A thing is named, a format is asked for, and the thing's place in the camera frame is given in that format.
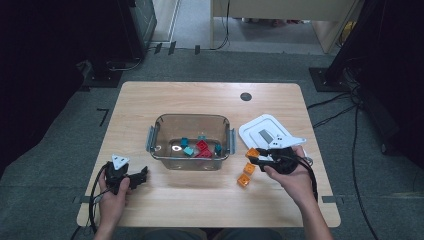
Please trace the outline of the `person's right hand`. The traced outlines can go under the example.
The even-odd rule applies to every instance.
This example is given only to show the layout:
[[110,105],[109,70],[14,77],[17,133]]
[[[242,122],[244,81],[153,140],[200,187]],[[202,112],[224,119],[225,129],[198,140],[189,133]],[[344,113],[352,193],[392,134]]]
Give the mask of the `person's right hand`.
[[314,197],[312,180],[307,169],[308,164],[303,160],[305,156],[303,148],[294,146],[293,151],[300,163],[292,173],[280,174],[270,166],[265,166],[264,170],[271,179],[277,181],[285,189],[299,208],[316,205],[317,200]]

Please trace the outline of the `black stand base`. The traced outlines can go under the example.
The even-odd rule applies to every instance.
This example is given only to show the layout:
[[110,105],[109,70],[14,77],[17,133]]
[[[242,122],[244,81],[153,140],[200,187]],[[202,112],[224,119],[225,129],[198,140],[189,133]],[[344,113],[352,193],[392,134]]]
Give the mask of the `black stand base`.
[[84,88],[116,88],[122,76],[121,71],[96,73],[89,61],[82,62],[80,71],[84,77]]

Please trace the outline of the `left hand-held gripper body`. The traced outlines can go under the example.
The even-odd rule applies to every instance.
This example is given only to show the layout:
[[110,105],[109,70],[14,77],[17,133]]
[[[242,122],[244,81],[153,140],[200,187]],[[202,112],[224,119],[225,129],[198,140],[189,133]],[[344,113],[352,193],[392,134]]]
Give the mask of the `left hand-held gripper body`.
[[113,155],[111,161],[107,163],[105,171],[106,192],[117,195],[121,189],[121,183],[128,178],[129,159],[118,155]]

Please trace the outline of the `clear plastic storage box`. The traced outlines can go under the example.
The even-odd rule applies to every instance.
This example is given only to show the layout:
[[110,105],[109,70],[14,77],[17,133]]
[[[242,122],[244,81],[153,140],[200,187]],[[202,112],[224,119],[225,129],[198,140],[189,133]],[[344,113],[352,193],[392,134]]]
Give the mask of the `clear plastic storage box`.
[[[210,158],[196,158],[201,152],[196,147],[199,135],[205,135]],[[181,139],[188,139],[188,146],[194,150],[192,156],[184,154]],[[216,155],[215,144],[222,146],[222,154]],[[216,171],[236,149],[235,129],[229,120],[212,114],[163,114],[150,127],[146,139],[146,151],[170,170]]]

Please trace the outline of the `light wooden desk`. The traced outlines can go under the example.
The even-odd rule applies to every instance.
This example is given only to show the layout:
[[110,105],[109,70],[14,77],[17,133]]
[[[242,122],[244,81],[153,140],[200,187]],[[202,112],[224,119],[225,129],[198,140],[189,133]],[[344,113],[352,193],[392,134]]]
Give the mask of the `light wooden desk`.
[[209,0],[210,46],[217,17],[310,20],[324,53],[336,44],[345,25],[359,16],[364,0]]

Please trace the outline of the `dark glass cabinet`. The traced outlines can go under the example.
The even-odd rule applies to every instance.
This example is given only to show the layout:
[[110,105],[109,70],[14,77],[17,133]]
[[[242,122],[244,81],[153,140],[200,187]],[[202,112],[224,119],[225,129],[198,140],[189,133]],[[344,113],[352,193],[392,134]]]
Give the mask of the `dark glass cabinet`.
[[141,58],[144,58],[157,25],[153,0],[128,0],[128,3],[141,49]]

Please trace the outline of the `black metal stand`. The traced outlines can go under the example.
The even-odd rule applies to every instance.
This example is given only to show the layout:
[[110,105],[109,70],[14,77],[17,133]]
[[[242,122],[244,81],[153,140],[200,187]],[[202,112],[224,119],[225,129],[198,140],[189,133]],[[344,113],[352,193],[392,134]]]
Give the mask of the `black metal stand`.
[[347,67],[361,65],[372,52],[377,42],[378,20],[385,0],[364,0],[361,12],[331,65],[327,68],[311,67],[311,78],[317,92],[348,92],[347,78],[343,71]]

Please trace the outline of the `black floor tape corner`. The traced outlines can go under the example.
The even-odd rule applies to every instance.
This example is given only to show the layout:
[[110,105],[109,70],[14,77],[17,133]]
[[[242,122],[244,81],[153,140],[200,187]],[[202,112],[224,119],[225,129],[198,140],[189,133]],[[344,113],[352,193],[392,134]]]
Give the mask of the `black floor tape corner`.
[[103,114],[102,115],[102,119],[101,119],[101,121],[99,123],[99,127],[102,127],[105,124],[106,120],[107,120],[107,117],[109,115],[110,109],[109,108],[97,108],[96,111],[101,112]]

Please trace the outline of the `person's left hand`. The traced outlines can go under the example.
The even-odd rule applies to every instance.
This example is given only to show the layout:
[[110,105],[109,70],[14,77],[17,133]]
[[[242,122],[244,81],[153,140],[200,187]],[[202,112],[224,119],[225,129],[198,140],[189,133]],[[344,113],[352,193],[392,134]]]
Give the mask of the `person's left hand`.
[[129,192],[130,179],[124,178],[119,186],[118,193],[106,192],[100,200],[100,224],[99,228],[114,229],[119,223],[127,200]]

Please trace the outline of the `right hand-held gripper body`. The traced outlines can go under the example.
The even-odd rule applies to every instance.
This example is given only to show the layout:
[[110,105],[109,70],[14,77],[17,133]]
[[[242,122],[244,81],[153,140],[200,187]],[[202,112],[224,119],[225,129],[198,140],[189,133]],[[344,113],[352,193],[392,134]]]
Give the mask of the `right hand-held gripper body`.
[[292,136],[277,135],[269,144],[267,149],[276,149],[276,153],[270,157],[269,161],[273,161],[272,165],[260,165],[262,172],[266,166],[270,166],[279,174],[291,174],[298,165],[305,167],[303,159],[298,156],[292,147],[296,144],[304,142],[304,139]]

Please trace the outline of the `white box lid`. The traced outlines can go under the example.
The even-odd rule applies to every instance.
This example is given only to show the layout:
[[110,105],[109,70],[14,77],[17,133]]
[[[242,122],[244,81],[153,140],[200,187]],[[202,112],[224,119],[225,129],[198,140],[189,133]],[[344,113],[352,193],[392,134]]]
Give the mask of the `white box lid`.
[[239,136],[248,149],[283,149],[306,142],[293,136],[274,116],[263,114],[239,128]]

